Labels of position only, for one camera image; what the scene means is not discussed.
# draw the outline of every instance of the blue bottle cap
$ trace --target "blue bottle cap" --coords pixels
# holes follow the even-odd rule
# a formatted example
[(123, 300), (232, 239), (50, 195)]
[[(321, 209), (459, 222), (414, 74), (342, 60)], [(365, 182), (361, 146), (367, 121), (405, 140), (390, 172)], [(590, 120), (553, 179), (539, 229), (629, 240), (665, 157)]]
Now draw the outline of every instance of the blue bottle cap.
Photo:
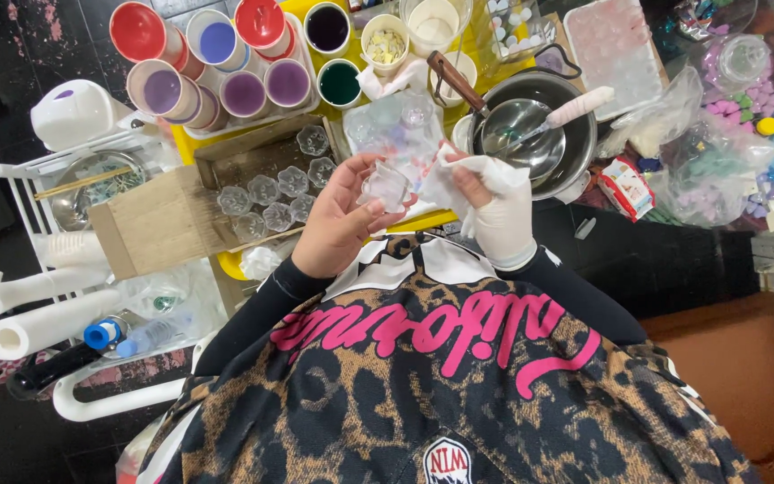
[(82, 339), (95, 350), (102, 350), (106, 345), (121, 339), (121, 328), (113, 320), (100, 320), (85, 328)]
[(115, 346), (115, 351), (122, 358), (132, 357), (133, 355), (136, 354), (136, 351), (137, 351), (136, 342), (131, 341), (130, 339), (125, 339), (117, 346)]

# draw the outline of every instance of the black sleeve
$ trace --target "black sleeve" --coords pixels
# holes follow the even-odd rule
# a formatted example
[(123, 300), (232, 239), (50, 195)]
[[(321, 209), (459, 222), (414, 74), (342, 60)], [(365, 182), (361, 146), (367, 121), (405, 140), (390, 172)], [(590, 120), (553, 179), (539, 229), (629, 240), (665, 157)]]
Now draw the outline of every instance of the black sleeve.
[(572, 269), (554, 264), (545, 251), (541, 246), (531, 262), (510, 272), (498, 270), (498, 277), (533, 284), (615, 345), (637, 345), (647, 339), (647, 332), (629, 311)]
[(326, 290), (334, 277), (316, 279), (285, 259), (243, 307), (220, 329), (196, 364), (195, 376), (218, 376), (229, 362), (287, 314)]

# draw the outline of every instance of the green liquid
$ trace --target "green liquid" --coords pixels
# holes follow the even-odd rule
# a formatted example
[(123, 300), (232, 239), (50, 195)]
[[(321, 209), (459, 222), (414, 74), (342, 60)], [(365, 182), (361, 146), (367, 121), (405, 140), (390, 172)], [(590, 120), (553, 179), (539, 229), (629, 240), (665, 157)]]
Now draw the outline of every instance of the green liquid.
[(337, 62), (322, 74), (318, 89), (326, 101), (332, 104), (348, 104), (360, 94), (357, 70), (348, 64)]

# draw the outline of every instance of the hand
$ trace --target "hand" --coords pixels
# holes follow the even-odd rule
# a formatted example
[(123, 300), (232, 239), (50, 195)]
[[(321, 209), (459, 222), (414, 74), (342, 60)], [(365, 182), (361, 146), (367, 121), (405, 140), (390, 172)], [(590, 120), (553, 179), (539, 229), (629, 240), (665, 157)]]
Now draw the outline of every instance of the hand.
[(403, 203), (401, 214), (385, 214), (384, 204), (373, 200), (357, 204), (360, 185), (369, 177), (369, 169), (382, 157), (359, 154), (336, 168), (328, 185), (318, 195), (310, 211), (304, 233), (292, 252), (292, 261), (309, 277), (335, 277), (347, 269), (360, 253), (363, 241), (373, 233), (399, 222), (417, 195)]
[[(446, 156), (447, 163), (469, 156), (452, 148), (456, 153)], [(538, 247), (533, 238), (531, 181), (502, 196), (492, 194), (476, 173), (463, 166), (453, 168), (452, 181), (477, 211), (477, 243), (492, 266), (508, 272), (530, 262)]]

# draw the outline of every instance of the pink handle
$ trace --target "pink handle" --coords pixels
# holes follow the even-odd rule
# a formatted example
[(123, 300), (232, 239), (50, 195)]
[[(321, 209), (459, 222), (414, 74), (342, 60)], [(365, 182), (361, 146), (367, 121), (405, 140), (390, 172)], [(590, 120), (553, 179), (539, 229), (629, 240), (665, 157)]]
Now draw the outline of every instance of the pink handle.
[(545, 120), (549, 123), (550, 128), (563, 126), (564, 124), (577, 119), (594, 111), (599, 106), (610, 103), (614, 100), (614, 88), (612, 87), (597, 87), (596, 89), (579, 95), (572, 101), (562, 105)]

